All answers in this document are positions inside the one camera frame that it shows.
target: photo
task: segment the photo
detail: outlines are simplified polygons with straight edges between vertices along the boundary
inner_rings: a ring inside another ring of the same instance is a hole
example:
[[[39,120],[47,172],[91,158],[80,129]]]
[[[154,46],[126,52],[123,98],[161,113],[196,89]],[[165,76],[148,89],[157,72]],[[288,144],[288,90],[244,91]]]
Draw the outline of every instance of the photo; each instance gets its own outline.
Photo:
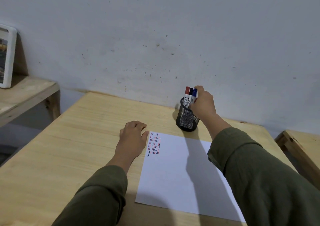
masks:
[[[0,39],[0,83],[3,83],[5,76],[5,64],[7,56],[8,41]]]

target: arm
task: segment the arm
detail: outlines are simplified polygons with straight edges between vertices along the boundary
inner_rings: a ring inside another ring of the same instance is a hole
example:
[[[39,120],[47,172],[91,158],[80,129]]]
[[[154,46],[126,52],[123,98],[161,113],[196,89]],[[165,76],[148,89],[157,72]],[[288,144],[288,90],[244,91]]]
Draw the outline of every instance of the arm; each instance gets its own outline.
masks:
[[[201,99],[191,109],[213,139],[209,160],[226,177],[247,224],[320,225],[320,192],[245,132],[223,121],[215,113],[212,95],[201,86],[198,90]]]
[[[120,141],[109,163],[96,171],[77,191],[52,226],[116,225],[126,205],[126,174],[146,146],[149,132],[132,121],[120,131]]]

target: white frame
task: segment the white frame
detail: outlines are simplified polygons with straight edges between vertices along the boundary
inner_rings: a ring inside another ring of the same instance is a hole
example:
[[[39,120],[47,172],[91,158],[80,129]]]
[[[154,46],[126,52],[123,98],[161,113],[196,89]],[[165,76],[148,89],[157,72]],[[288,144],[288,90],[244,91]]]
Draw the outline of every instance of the white frame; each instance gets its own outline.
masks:
[[[13,27],[9,27],[3,24],[0,24],[0,28],[8,30],[7,38],[5,39],[8,41],[8,49],[4,64],[3,83],[0,83],[0,88],[10,88],[12,72],[14,69],[14,54],[16,51],[17,30]]]

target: left hand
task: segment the left hand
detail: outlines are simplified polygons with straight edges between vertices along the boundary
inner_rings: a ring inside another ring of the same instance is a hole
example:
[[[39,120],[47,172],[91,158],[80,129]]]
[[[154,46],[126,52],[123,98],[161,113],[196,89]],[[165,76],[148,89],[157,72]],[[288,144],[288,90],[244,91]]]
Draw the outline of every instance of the left hand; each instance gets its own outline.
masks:
[[[149,131],[141,132],[146,124],[134,120],[126,123],[124,129],[120,130],[120,140],[115,148],[115,155],[138,157],[146,147]]]

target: picture frame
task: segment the picture frame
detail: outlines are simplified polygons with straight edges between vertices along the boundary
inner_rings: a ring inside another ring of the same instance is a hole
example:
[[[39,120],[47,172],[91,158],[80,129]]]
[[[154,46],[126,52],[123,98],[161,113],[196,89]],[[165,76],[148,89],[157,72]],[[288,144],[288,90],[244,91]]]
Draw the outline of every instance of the picture frame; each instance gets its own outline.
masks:
[[[10,88],[14,68],[17,30],[0,24],[0,88]]]

